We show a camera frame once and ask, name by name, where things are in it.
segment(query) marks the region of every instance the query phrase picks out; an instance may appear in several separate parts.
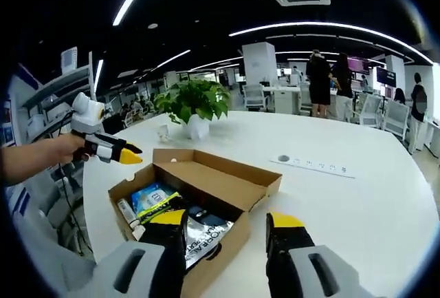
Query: power strip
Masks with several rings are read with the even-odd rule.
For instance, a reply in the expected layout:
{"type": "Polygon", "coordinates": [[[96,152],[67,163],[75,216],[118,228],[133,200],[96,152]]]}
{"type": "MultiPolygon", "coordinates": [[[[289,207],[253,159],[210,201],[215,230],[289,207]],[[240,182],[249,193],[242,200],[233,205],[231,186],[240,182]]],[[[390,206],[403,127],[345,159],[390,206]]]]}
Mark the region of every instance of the power strip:
{"type": "Polygon", "coordinates": [[[315,160],[302,159],[298,157],[290,157],[287,155],[274,157],[270,161],[277,164],[284,164],[293,167],[299,167],[301,169],[308,169],[311,171],[318,171],[331,175],[344,176],[346,178],[355,179],[353,172],[349,171],[345,166],[338,166],[336,164],[327,164],[325,162],[318,162],[315,160]]]}

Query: white flower pot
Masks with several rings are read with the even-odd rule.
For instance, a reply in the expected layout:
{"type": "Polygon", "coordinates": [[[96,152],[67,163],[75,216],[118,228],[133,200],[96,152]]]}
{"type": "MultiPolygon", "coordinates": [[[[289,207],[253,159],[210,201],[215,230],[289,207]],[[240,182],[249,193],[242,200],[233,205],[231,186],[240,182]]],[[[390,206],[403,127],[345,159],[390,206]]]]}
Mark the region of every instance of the white flower pot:
{"type": "Polygon", "coordinates": [[[202,140],[209,134],[208,119],[202,119],[198,114],[193,114],[188,121],[188,124],[182,121],[181,125],[187,138],[194,141],[202,140]]]}

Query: potted plant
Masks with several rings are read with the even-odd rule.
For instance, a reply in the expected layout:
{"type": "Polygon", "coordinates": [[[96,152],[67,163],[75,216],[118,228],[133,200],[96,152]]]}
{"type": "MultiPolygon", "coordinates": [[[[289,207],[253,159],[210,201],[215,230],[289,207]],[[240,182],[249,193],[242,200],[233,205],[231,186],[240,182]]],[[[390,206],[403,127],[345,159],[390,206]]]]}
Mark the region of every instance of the potted plant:
{"type": "Polygon", "coordinates": [[[228,116],[229,92],[215,81],[189,80],[172,85],[155,98],[156,107],[182,124],[188,137],[199,140],[209,133],[213,116],[228,116]]]}

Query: silver package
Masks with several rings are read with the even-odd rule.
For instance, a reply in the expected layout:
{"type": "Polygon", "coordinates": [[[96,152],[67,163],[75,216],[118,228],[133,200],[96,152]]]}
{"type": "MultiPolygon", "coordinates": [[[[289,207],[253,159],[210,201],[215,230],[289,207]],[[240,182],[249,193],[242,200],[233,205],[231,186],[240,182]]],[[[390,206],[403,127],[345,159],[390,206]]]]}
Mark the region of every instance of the silver package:
{"type": "Polygon", "coordinates": [[[211,251],[233,224],[234,222],[226,221],[220,226],[208,226],[195,221],[191,216],[188,217],[188,225],[185,230],[186,268],[190,268],[211,251]]]}

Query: black ceiling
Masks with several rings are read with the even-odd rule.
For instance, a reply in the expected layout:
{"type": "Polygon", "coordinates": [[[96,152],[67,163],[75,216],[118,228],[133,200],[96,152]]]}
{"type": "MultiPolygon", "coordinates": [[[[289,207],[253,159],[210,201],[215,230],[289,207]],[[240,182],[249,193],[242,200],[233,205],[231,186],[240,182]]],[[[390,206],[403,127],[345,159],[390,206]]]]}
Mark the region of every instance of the black ceiling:
{"type": "MultiPolygon", "coordinates": [[[[340,28],[274,28],[228,36],[273,23],[329,21],[370,28],[415,45],[421,42],[420,31],[403,8],[402,0],[331,0],[330,6],[287,8],[275,0],[135,0],[121,24],[112,26],[123,1],[40,0],[23,37],[21,61],[45,83],[60,74],[63,50],[78,46],[80,64],[87,60],[88,51],[93,51],[96,62],[104,59],[100,93],[121,83],[121,79],[116,78],[120,72],[154,68],[185,50],[191,52],[147,74],[145,79],[153,79],[169,70],[188,70],[237,57],[243,44],[283,34],[329,34],[372,41],[416,63],[426,63],[393,42],[340,28]],[[158,28],[148,29],[152,23],[157,23],[158,28]]],[[[275,45],[277,52],[318,48],[366,58],[384,53],[378,46],[335,37],[292,36],[267,41],[275,45]]],[[[283,62],[292,55],[277,57],[283,62]]]]}

